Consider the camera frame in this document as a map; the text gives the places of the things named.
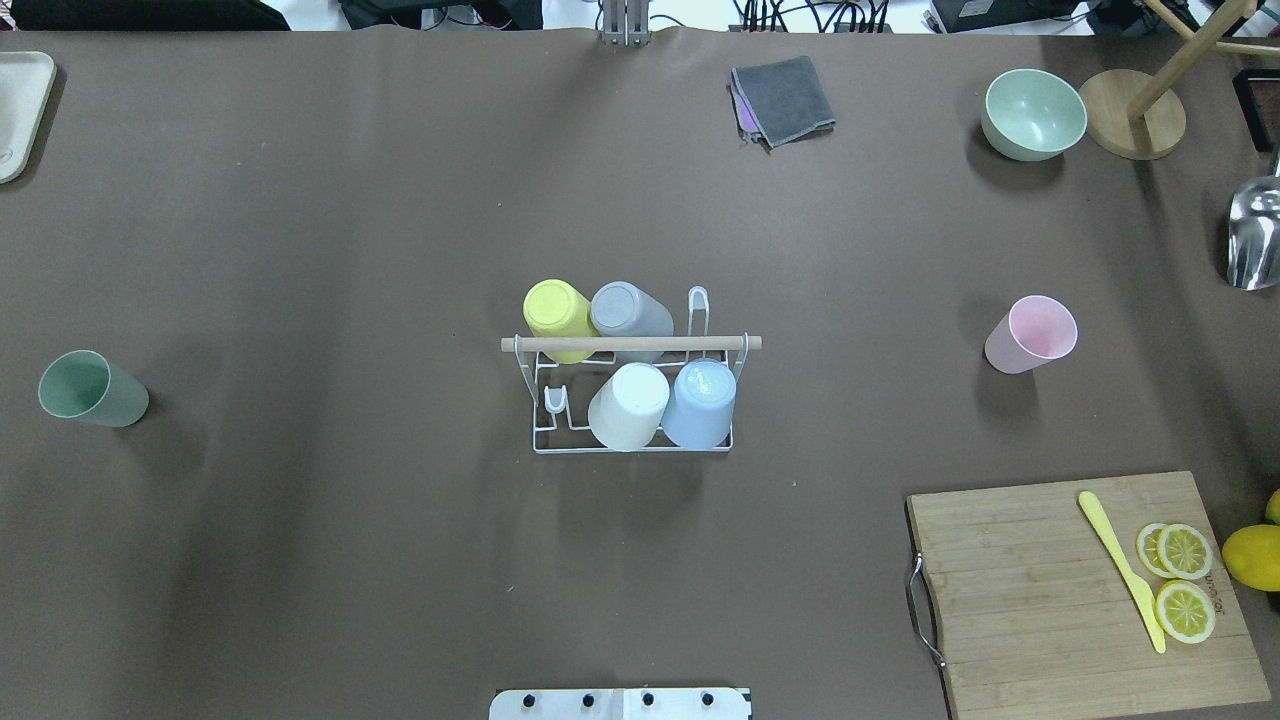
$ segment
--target cup rack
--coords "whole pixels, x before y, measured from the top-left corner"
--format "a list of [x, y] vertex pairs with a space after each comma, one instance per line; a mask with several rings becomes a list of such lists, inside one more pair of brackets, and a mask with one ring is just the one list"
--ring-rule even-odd
[[[701, 313], [701, 334], [694, 334], [694, 316]], [[616, 352], [620, 351], [662, 351], [653, 365], [663, 374], [676, 374], [680, 369], [694, 359], [694, 354], [700, 357], [713, 357], [723, 363], [733, 377], [742, 375], [748, 354], [751, 350], [760, 350], [763, 341], [760, 336], [710, 336], [707, 334], [710, 327], [710, 301], [707, 297], [707, 288], [694, 286], [689, 290], [689, 322], [685, 337], [507, 337], [502, 338], [502, 351], [516, 356], [516, 365], [525, 378], [525, 387], [534, 401], [531, 443], [534, 452], [539, 455], [577, 455], [588, 452], [617, 452], [600, 446], [595, 436], [591, 434], [591, 425], [588, 423], [575, 423], [575, 413], [570, 410], [570, 383], [579, 375], [598, 375], [600, 384], [608, 375], [608, 368], [620, 365]], [[561, 365], [547, 352], [585, 352], [594, 355], [573, 365]], [[595, 391], [591, 389], [590, 398]], [[577, 411], [581, 416], [585, 407]], [[718, 447], [710, 450], [686, 450], [677, 447], [663, 433], [662, 427], [658, 434], [649, 443], [636, 452], [728, 452], [733, 448], [733, 428], [730, 427], [728, 437]]]

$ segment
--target whole lemon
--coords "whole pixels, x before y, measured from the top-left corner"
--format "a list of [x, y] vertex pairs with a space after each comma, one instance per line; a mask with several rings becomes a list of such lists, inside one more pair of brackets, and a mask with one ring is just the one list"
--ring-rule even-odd
[[1267, 523], [1280, 525], [1280, 489], [1271, 493], [1271, 500], [1267, 501]]
[[1280, 525], [1240, 528], [1222, 544], [1222, 564], [1253, 589], [1280, 592]]

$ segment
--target wooden stand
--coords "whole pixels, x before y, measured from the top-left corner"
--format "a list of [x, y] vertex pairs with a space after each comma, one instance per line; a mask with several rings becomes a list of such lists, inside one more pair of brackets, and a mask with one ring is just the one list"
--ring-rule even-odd
[[1080, 87], [1089, 111], [1089, 137], [1130, 160], [1155, 160], [1172, 152], [1187, 132], [1187, 111], [1172, 85], [1210, 50], [1280, 55], [1280, 49], [1219, 42], [1239, 18], [1253, 15], [1253, 0], [1228, 0], [1210, 15], [1199, 32], [1192, 32], [1160, 0], [1144, 0], [1170, 27], [1187, 38], [1155, 76], [1114, 69], [1091, 77]]

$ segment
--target wooden cutting board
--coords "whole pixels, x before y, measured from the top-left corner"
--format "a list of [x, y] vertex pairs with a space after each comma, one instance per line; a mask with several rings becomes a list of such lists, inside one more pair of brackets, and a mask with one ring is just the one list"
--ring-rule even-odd
[[[1138, 561], [1138, 530], [1187, 523], [1204, 533], [1213, 570], [1197, 584], [1217, 611], [1207, 641], [1169, 638], [1165, 655], [1152, 650], [1076, 505], [1085, 489], [1155, 592], [1164, 580]], [[914, 495], [906, 506], [956, 720], [1114, 717], [1271, 698], [1190, 473]]]

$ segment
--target lemon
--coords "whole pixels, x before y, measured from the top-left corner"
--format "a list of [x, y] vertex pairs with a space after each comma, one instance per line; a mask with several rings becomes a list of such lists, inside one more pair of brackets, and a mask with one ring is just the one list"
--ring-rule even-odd
[[1175, 641], [1202, 643], [1213, 632], [1213, 602], [1196, 583], [1169, 580], [1156, 594], [1156, 620]]
[[1174, 523], [1166, 525], [1156, 538], [1156, 552], [1160, 562], [1175, 578], [1197, 580], [1208, 574], [1213, 555], [1208, 541], [1196, 528]]
[[1240, 528], [1222, 544], [1222, 564], [1253, 589], [1280, 592], [1280, 525]]
[[1138, 532], [1138, 560], [1142, 561], [1143, 568], [1151, 570], [1157, 578], [1169, 579], [1174, 574], [1165, 569], [1165, 564], [1160, 561], [1160, 552], [1156, 548], [1160, 530], [1164, 530], [1166, 527], [1164, 523], [1152, 523]]
[[1267, 501], [1267, 523], [1280, 525], [1280, 489], [1271, 493], [1271, 500]]

